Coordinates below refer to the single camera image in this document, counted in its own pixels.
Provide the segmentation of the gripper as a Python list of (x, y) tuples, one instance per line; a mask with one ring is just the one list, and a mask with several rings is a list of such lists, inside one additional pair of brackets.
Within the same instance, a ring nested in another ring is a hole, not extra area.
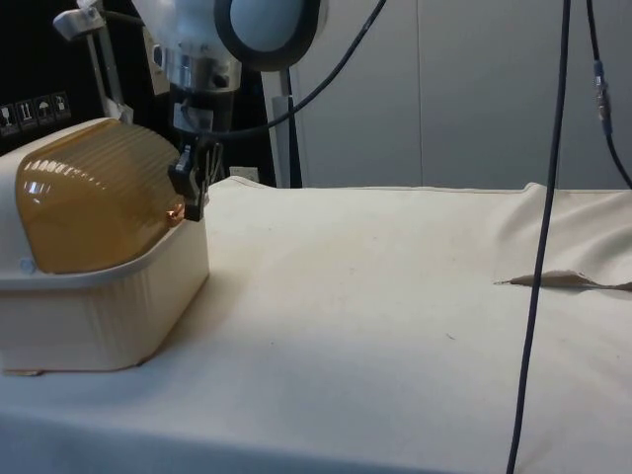
[(184, 200), (184, 218), (200, 222), (208, 187), (222, 168), (221, 136), (232, 129), (234, 92), (194, 93), (172, 86), (170, 125), (182, 138), (202, 138), (186, 143), (180, 157), (168, 167), (177, 195)]

